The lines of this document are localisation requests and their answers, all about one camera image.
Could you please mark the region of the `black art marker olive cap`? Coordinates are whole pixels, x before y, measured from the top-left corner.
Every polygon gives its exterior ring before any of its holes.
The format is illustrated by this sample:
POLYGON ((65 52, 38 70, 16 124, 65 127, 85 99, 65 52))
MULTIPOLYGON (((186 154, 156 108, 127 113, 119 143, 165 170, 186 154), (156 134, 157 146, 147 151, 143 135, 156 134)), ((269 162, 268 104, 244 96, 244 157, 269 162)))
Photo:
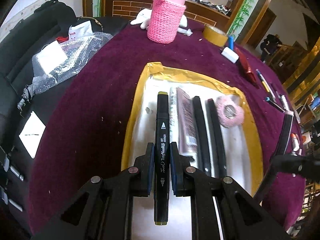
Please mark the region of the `black art marker olive cap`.
POLYGON ((170 185, 170 124, 169 96, 166 92, 157 95, 155 131, 155 188, 154 223, 167 225, 170 185))

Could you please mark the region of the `black bar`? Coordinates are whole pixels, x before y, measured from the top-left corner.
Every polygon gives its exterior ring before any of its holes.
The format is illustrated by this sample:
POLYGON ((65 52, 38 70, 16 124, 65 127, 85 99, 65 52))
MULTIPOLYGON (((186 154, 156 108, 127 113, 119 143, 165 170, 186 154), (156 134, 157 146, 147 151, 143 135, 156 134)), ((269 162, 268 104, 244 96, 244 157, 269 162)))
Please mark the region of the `black bar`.
POLYGON ((206 122, 202 110, 201 100, 199 96, 192 99, 194 119, 197 134, 197 154, 199 169, 206 175, 211 176, 210 151, 208 144, 208 135, 206 130, 206 122))
POLYGON ((223 144, 223 137, 219 117, 213 99, 207 100, 206 112, 210 133, 210 141, 212 145, 214 174, 216 178, 224 178, 225 176, 227 176, 226 154, 225 147, 223 144))

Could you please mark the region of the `white bottle orange cap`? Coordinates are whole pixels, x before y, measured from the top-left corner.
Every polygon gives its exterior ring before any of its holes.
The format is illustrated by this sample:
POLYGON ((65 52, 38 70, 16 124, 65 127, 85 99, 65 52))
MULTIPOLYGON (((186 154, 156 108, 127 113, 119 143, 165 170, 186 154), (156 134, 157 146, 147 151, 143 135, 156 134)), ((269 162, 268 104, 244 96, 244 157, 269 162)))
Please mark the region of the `white bottle orange cap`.
POLYGON ((297 152, 300 149, 299 140, 294 133, 291 133, 290 138, 291 138, 292 150, 293 152, 297 152))

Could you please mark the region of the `mauve cosmetic tube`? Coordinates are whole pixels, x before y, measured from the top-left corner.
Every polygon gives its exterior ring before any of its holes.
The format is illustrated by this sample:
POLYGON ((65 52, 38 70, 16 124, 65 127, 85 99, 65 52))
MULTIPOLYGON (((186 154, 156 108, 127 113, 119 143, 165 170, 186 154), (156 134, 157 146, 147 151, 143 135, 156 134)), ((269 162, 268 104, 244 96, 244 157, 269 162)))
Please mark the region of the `mauve cosmetic tube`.
POLYGON ((193 106, 190 96, 180 87, 177 92, 177 114, 179 141, 178 148, 181 155, 197 153, 197 139, 193 117, 193 106))

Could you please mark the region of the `white patterned pen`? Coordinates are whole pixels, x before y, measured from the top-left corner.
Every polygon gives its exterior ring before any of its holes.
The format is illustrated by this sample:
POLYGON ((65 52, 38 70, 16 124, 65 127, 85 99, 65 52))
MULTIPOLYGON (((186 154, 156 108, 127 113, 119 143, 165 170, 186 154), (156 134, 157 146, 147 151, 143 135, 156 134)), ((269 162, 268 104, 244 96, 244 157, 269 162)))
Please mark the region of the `white patterned pen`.
POLYGON ((169 94, 170 142, 178 143, 178 114, 176 87, 171 87, 169 94))

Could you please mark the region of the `yellow rimmed white tray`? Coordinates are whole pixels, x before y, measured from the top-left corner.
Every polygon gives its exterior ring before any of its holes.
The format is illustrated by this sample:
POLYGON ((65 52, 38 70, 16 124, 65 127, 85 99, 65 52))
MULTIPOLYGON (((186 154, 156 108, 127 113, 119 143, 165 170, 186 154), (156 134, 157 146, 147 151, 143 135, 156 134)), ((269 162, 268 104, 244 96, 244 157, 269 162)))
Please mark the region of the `yellow rimmed white tray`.
POLYGON ((230 176, 249 194, 263 178, 258 130, 242 91, 189 70, 147 63, 139 77, 127 129, 122 168, 154 142, 157 95, 169 95, 170 141, 190 164, 211 177, 230 176))

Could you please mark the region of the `purple velvet tablecloth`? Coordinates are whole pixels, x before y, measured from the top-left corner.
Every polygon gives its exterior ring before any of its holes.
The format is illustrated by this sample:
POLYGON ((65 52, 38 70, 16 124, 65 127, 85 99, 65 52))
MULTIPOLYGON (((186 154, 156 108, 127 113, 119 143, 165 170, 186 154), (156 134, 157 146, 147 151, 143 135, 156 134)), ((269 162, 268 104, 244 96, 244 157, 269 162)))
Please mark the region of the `purple velvet tablecloth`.
POLYGON ((265 101, 265 91, 203 38, 203 24, 188 21, 193 34, 157 44, 146 31, 128 25, 101 48, 75 77, 50 117, 29 179, 27 214, 39 232, 92 176, 119 174, 127 122, 144 66, 197 72, 240 89, 257 126, 263 163, 276 148, 284 115, 265 101))

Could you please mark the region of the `grey clear pen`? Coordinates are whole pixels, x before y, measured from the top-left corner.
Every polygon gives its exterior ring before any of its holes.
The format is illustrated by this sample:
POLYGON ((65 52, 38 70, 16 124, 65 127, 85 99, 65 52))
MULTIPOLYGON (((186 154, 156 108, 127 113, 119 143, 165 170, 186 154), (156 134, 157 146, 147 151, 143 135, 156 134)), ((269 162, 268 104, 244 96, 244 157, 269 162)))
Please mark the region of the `grey clear pen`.
POLYGON ((273 83, 271 83, 271 87, 274 90, 274 92, 276 93, 276 96, 278 97, 278 99, 280 100, 283 109, 286 110, 286 111, 289 111, 290 107, 289 107, 289 104, 288 104, 288 102, 286 100, 285 95, 284 94, 279 94, 279 92, 276 89, 276 86, 273 83))

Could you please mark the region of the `black marker teal caps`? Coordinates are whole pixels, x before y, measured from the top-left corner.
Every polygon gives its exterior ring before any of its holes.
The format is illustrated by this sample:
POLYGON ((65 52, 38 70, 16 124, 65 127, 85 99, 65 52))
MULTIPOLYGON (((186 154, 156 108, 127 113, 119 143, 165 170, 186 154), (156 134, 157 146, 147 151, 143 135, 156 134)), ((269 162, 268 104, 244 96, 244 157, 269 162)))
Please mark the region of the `black marker teal caps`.
POLYGON ((278 111, 280 111, 281 113, 285 113, 285 110, 282 109, 277 103, 275 103, 273 100, 271 100, 268 96, 265 98, 265 101, 271 105, 272 107, 274 107, 275 109, 277 109, 278 111))

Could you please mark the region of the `yellow black pen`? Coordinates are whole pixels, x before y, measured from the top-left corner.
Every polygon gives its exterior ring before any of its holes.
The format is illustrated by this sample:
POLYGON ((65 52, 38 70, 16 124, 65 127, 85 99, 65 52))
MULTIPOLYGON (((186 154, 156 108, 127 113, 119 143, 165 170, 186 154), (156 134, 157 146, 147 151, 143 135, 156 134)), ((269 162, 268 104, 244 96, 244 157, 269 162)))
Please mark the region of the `yellow black pen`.
POLYGON ((261 72, 258 69, 256 69, 256 73, 257 73, 261 83, 263 84, 263 87, 266 89, 268 94, 270 94, 271 99, 275 102, 276 97, 275 97, 270 85, 267 83, 266 79, 264 78, 264 76, 261 74, 261 72))

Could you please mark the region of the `white paper card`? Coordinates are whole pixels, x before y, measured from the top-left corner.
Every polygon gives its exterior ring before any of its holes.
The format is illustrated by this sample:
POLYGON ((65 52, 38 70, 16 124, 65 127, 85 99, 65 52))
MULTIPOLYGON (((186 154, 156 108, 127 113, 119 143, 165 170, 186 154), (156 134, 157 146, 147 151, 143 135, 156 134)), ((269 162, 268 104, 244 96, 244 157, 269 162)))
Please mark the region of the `white paper card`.
POLYGON ((23 146, 32 159, 34 159, 36 156, 36 152, 45 128, 46 126, 44 123, 40 120, 36 113, 32 111, 19 135, 23 146))

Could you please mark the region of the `red foil pouch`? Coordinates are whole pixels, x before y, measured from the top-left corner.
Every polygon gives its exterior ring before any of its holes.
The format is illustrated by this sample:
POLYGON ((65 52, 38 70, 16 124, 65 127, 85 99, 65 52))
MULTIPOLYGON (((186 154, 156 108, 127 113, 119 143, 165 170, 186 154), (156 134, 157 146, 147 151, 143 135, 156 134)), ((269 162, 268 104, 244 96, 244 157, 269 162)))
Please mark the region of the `red foil pouch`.
POLYGON ((247 57, 241 52, 241 50, 238 47, 234 48, 234 51, 239 56, 239 61, 242 66, 242 69, 244 71, 246 79, 254 86, 257 86, 257 81, 255 78, 255 75, 252 72, 252 68, 247 60, 247 57))

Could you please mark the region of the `blue small cylinder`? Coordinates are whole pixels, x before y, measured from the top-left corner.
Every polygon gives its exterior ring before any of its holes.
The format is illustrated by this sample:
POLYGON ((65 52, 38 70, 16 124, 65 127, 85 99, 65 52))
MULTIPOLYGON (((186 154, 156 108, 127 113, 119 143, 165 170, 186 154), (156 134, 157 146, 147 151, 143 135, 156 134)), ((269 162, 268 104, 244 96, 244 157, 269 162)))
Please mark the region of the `blue small cylinder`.
POLYGON ((228 37, 228 48, 234 50, 234 37, 232 35, 228 37))

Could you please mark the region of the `yellow tape roll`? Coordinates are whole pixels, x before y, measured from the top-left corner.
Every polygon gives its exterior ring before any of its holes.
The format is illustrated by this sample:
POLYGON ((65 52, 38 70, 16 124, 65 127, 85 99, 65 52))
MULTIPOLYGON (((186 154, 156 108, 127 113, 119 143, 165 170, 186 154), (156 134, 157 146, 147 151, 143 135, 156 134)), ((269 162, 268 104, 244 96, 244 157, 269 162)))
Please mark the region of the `yellow tape roll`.
POLYGON ((228 40, 226 33, 221 31, 219 28, 208 24, 204 26, 203 37, 218 47, 223 47, 228 40))

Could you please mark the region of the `bubble wrap bag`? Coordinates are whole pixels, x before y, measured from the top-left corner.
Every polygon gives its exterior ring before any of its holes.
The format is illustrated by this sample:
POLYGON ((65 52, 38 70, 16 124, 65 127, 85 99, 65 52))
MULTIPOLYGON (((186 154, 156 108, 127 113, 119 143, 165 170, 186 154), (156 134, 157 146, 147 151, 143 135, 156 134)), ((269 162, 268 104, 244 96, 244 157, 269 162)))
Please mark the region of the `bubble wrap bag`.
POLYGON ((54 41, 46 45, 31 61, 33 80, 26 85, 17 108, 21 111, 34 95, 41 94, 80 73, 87 62, 108 41, 109 33, 94 32, 62 43, 54 41))

